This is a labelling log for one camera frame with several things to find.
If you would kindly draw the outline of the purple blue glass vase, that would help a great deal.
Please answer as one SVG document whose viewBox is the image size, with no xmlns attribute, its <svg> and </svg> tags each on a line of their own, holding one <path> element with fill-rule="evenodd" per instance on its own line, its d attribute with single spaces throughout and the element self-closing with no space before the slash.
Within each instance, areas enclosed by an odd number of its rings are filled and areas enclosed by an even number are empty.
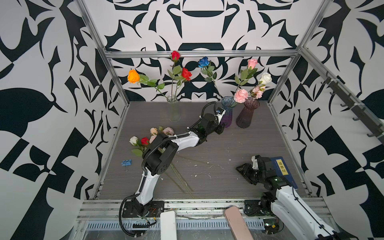
<svg viewBox="0 0 384 240">
<path fill-rule="evenodd" d="M 222 108 L 226 111 L 222 117 L 221 123 L 228 128 L 232 124 L 233 120 L 233 109 L 237 105 L 237 102 L 233 97 L 223 97 L 221 99 Z"/>
</svg>

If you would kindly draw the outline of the dark maroon glass vase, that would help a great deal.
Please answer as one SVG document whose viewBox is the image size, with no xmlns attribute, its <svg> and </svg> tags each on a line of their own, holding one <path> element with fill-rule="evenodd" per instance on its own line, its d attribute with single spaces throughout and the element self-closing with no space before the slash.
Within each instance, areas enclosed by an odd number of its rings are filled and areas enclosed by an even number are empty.
<svg viewBox="0 0 384 240">
<path fill-rule="evenodd" d="M 253 98 L 248 98 L 244 102 L 244 107 L 236 119 L 239 128 L 246 129 L 251 125 L 254 111 L 260 106 L 260 102 Z"/>
</svg>

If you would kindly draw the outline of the clear glass vase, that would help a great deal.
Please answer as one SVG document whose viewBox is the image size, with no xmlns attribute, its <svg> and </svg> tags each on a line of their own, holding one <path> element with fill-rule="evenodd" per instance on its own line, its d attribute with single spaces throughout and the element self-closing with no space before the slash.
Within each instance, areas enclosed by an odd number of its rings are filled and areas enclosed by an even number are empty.
<svg viewBox="0 0 384 240">
<path fill-rule="evenodd" d="M 177 122 L 181 119 L 181 110 L 178 104 L 178 99 L 175 95 L 167 96 L 169 106 L 169 119 L 171 122 Z"/>
</svg>

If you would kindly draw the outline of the pink peony flower spray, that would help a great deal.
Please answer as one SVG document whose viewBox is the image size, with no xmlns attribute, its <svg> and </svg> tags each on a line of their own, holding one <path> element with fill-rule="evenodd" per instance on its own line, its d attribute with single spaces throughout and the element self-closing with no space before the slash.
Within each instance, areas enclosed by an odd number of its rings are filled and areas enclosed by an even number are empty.
<svg viewBox="0 0 384 240">
<path fill-rule="evenodd" d="M 246 99 L 252 98 L 252 99 L 260 99 L 264 92 L 265 92 L 266 86 L 256 86 L 249 92 L 247 92 L 244 89 L 237 90 L 235 95 L 234 95 L 234 100 L 236 103 L 244 103 Z"/>
</svg>

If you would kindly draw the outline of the large red artificial rose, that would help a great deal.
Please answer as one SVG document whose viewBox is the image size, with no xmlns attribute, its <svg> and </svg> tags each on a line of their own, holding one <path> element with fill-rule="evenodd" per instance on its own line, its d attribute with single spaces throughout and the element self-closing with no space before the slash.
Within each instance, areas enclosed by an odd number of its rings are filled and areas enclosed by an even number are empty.
<svg viewBox="0 0 384 240">
<path fill-rule="evenodd" d="M 189 82 L 191 80 L 192 73 L 187 70 L 186 68 L 183 68 L 181 73 L 177 75 L 177 86 L 175 91 L 175 96 L 178 97 L 179 94 L 179 88 L 184 84 L 185 82 Z"/>
</svg>

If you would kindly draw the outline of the blue artificial rose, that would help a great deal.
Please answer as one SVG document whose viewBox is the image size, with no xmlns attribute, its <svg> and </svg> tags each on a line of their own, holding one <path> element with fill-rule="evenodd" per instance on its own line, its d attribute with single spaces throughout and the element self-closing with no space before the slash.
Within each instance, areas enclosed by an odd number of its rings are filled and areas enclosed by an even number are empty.
<svg viewBox="0 0 384 240">
<path fill-rule="evenodd" d="M 217 73 L 214 72 L 214 64 L 208 59 L 208 57 L 203 57 L 198 61 L 198 67 L 200 68 L 200 72 L 201 75 L 204 77 L 204 80 L 207 83 L 213 83 L 220 98 L 222 98 L 223 96 L 221 95 L 219 88 L 216 84 Z"/>
</svg>

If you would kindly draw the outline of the pink artificial rose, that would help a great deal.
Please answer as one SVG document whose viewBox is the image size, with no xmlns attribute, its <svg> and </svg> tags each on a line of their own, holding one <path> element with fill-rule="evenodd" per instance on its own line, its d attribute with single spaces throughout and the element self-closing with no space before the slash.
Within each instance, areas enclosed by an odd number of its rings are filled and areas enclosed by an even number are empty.
<svg viewBox="0 0 384 240">
<path fill-rule="evenodd" d="M 235 76 L 235 83 L 237 84 L 236 91 L 240 89 L 240 86 L 245 85 L 249 79 L 251 79 L 254 74 L 257 72 L 258 61 L 256 59 L 249 59 L 247 61 L 247 67 L 243 70 L 240 70 L 239 76 Z"/>
</svg>

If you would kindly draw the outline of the small white artificial rose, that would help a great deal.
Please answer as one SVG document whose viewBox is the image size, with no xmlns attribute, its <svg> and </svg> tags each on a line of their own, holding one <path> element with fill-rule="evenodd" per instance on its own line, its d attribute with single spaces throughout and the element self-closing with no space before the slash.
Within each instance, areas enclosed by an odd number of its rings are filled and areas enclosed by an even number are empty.
<svg viewBox="0 0 384 240">
<path fill-rule="evenodd" d="M 133 136 L 130 138 L 130 144 L 134 147 L 132 149 L 132 153 L 135 156 L 142 157 L 145 151 L 145 147 L 143 147 L 141 141 L 136 136 Z"/>
</svg>

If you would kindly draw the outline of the small red artificial rose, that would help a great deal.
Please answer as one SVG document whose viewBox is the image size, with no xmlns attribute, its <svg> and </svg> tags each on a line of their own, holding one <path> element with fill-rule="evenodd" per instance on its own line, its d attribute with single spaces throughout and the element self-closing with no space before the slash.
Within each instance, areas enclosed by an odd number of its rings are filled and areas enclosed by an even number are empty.
<svg viewBox="0 0 384 240">
<path fill-rule="evenodd" d="M 178 86 L 180 86 L 182 81 L 184 80 L 184 78 L 182 77 L 182 67 L 180 65 L 178 65 L 180 57 L 181 57 L 181 55 L 177 51 L 173 51 L 171 53 L 171 60 L 173 62 L 173 65 L 172 65 L 171 70 L 168 71 L 169 76 L 172 79 L 171 80 L 171 91 L 170 91 L 171 95 L 168 97 L 168 100 L 170 101 L 170 103 L 175 101 L 174 95 L 178 90 Z"/>
</svg>

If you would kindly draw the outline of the orange artificial rose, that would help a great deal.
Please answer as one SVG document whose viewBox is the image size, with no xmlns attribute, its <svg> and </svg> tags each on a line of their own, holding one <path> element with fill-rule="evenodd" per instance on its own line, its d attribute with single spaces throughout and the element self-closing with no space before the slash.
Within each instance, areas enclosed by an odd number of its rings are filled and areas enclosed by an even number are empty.
<svg viewBox="0 0 384 240">
<path fill-rule="evenodd" d="M 150 80 L 149 77 L 147 77 L 144 74 L 138 74 L 138 72 L 134 69 L 129 71 L 129 74 L 127 76 L 127 80 L 131 84 L 142 84 L 151 88 L 154 88 L 159 94 L 161 94 L 163 97 L 165 97 L 167 100 L 169 99 L 162 90 L 165 87 L 165 84 L 158 84 L 158 80 L 152 79 Z"/>
</svg>

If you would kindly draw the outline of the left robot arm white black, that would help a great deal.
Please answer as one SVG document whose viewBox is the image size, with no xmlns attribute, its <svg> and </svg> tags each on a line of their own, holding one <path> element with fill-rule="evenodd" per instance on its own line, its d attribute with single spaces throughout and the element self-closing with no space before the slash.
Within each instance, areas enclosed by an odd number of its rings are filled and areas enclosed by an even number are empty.
<svg viewBox="0 0 384 240">
<path fill-rule="evenodd" d="M 124 234 L 137 238 L 140 234 L 136 231 L 129 231 L 123 225 L 123 210 L 126 205 L 132 205 L 133 209 L 138 213 L 147 224 L 144 228 L 148 229 L 157 223 L 152 223 L 146 219 L 149 213 L 151 203 L 153 201 L 154 190 L 158 179 L 170 166 L 178 151 L 193 148 L 207 141 L 208 135 L 223 133 L 225 127 L 222 119 L 226 110 L 217 107 L 216 102 L 206 104 L 197 120 L 191 127 L 187 128 L 187 132 L 180 135 L 166 135 L 159 133 L 150 143 L 144 153 L 142 153 L 143 170 L 140 185 L 135 194 L 125 197 L 119 208 L 119 225 Z"/>
</svg>

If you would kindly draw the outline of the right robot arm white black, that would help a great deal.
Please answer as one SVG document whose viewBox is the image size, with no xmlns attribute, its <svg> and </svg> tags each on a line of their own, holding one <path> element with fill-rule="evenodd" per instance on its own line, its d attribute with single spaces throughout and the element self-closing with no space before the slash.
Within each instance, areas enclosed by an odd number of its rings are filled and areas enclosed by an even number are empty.
<svg viewBox="0 0 384 240">
<path fill-rule="evenodd" d="M 266 189 L 259 200 L 245 201 L 245 215 L 278 218 L 298 240 L 354 238 L 345 232 L 338 233 L 305 203 L 297 193 L 297 184 L 282 157 L 256 155 L 251 163 L 242 164 L 236 170 L 248 183 L 262 184 Z"/>
</svg>

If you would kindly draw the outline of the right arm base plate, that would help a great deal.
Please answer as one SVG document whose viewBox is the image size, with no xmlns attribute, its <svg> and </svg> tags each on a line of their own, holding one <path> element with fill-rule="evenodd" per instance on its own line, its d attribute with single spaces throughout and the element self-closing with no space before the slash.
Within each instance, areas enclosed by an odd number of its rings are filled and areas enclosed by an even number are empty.
<svg viewBox="0 0 384 240">
<path fill-rule="evenodd" d="M 262 208 L 260 200 L 245 200 L 244 214 L 249 217 L 268 216 L 270 212 Z"/>
</svg>

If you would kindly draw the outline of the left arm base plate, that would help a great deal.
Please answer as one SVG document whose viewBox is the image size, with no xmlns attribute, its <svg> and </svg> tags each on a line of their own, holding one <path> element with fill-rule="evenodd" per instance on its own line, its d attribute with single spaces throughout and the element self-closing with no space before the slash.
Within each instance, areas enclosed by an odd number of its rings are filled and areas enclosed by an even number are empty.
<svg viewBox="0 0 384 240">
<path fill-rule="evenodd" d="M 123 206 L 122 217 L 123 218 L 157 218 L 161 213 L 164 212 L 165 202 L 164 201 L 150 201 L 146 205 L 141 205 L 137 202 L 125 202 Z"/>
</svg>

